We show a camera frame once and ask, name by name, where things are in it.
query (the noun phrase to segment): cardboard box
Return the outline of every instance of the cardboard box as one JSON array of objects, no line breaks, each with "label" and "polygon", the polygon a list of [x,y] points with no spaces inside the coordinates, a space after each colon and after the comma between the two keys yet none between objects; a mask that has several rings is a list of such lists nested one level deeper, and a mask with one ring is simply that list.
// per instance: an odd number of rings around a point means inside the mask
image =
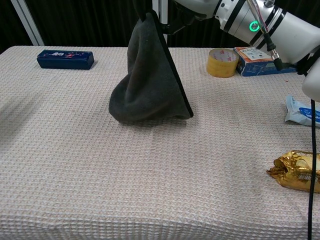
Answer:
[{"label": "cardboard box", "polygon": [[233,50],[239,54],[236,70],[243,77],[297,72],[294,67],[278,71],[271,56],[255,47],[235,47]]}]

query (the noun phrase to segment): gold snack package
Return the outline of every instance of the gold snack package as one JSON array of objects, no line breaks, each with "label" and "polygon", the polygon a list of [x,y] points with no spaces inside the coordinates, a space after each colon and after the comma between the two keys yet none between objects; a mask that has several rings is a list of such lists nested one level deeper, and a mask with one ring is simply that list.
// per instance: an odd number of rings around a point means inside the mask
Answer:
[{"label": "gold snack package", "polygon": [[[312,173],[311,152],[290,151],[274,160],[270,170],[266,172],[285,188],[310,191]],[[320,193],[320,154],[316,158],[315,193]]]}]

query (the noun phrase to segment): small box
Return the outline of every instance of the small box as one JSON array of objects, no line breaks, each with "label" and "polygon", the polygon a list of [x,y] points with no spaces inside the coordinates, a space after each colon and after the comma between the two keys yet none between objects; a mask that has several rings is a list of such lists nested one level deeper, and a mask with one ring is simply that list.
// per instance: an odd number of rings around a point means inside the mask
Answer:
[{"label": "small box", "polygon": [[89,70],[95,59],[91,51],[44,50],[36,58],[43,69]]},{"label": "small box", "polygon": [[233,50],[239,54],[236,70],[243,77],[297,72],[294,67],[278,71],[271,56],[255,47],[235,47]]}]

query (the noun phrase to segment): textured tablecloth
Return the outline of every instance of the textured tablecloth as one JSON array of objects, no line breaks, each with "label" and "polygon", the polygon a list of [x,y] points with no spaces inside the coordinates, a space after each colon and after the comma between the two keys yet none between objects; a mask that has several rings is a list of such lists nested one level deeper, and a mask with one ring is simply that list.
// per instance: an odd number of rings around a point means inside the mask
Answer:
[{"label": "textured tablecloth", "polygon": [[[43,49],[96,63],[41,69]],[[287,95],[309,102],[303,78],[214,78],[209,49],[171,48],[194,118],[120,124],[108,103],[126,51],[0,55],[0,239],[306,239],[309,194],[266,173],[312,149],[310,127],[284,123]],[[314,239],[319,210],[317,194]]]}]

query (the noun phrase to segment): gray cloth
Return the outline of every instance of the gray cloth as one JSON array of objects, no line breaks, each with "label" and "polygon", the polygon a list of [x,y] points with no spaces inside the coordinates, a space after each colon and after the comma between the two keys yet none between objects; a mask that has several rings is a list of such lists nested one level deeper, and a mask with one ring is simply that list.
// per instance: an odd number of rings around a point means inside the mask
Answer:
[{"label": "gray cloth", "polygon": [[109,103],[109,112],[117,121],[193,117],[154,11],[137,22],[127,60],[128,75],[113,90]]}]

